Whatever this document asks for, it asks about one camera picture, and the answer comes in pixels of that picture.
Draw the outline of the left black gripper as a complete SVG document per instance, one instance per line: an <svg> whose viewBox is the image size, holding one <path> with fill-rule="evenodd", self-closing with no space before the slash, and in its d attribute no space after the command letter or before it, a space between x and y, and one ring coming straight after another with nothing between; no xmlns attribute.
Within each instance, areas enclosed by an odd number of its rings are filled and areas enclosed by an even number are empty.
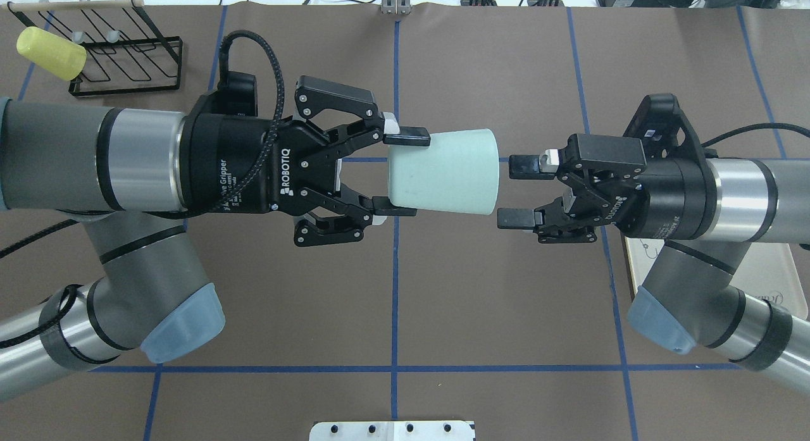
<svg viewBox="0 0 810 441"><path fill-rule="evenodd" d="M296 247L359 242L376 217L417 215L387 196L367 197L342 187L337 159L370 145L429 147L425 127L405 127L359 87L303 75L296 82L301 118L274 121L227 113L218 94L199 98L180 139L180 193L195 214L302 215ZM312 123L324 111L348 113L353 123L322 130Z"/></svg>

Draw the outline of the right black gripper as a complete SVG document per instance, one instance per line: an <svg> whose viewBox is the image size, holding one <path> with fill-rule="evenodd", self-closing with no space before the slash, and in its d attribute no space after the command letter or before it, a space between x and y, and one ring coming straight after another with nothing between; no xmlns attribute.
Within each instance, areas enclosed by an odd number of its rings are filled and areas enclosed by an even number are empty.
<svg viewBox="0 0 810 441"><path fill-rule="evenodd" d="M538 242L594 243L598 227L629 237L696 239L709 230L714 185L709 155L694 136L662 139L573 134L562 149L509 157L512 180L558 179L564 196L534 208L497 208L500 230Z"/></svg>

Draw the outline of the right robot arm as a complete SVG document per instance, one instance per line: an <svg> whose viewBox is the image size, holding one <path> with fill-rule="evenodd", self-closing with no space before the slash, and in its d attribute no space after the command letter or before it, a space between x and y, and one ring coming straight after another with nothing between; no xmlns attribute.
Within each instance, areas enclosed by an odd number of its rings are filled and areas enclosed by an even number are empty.
<svg viewBox="0 0 810 441"><path fill-rule="evenodd" d="M773 380L808 387L808 322L732 285L751 245L808 245L808 162L709 158L690 135L571 135L563 149L512 155L509 176L569 191L535 209L501 208L501 230L588 243L595 228L663 240L627 320L656 345L701 345Z"/></svg>

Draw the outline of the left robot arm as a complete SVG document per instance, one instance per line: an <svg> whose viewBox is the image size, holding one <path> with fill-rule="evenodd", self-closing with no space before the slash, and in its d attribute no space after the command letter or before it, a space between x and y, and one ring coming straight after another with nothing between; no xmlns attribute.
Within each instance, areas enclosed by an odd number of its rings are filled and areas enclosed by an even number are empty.
<svg viewBox="0 0 810 441"><path fill-rule="evenodd" d="M133 349L153 363L216 337L225 314L186 233L206 213L295 219L298 247L358 242L388 216L414 216L340 181L342 158L373 144L427 149L373 93L312 76L258 118L254 75L226 71L190 113L2 98L2 210L52 209L83 225L104 276L71 283L2 322L2 401Z"/></svg>

